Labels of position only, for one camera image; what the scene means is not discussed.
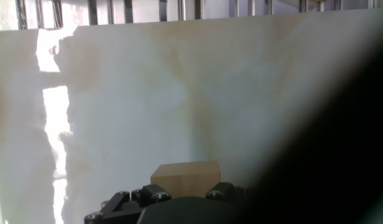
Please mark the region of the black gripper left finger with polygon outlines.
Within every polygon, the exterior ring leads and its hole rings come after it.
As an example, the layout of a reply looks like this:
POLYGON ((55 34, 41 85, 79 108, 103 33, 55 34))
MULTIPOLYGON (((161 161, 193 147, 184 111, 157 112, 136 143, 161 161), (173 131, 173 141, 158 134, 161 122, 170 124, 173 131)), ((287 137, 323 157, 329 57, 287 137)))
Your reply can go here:
POLYGON ((84 217, 84 224, 136 224, 149 205, 171 200, 172 196, 156 184, 132 192, 119 191, 101 204, 101 210, 84 217))

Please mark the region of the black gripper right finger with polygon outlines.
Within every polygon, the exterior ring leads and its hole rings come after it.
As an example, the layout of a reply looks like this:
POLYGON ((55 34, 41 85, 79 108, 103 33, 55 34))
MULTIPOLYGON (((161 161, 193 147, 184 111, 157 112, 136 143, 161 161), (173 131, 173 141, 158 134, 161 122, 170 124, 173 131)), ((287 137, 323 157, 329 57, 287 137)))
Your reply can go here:
POLYGON ((226 203, 237 203, 245 196, 246 191, 242 187, 230 182, 220 182, 209 190, 205 198, 226 203))

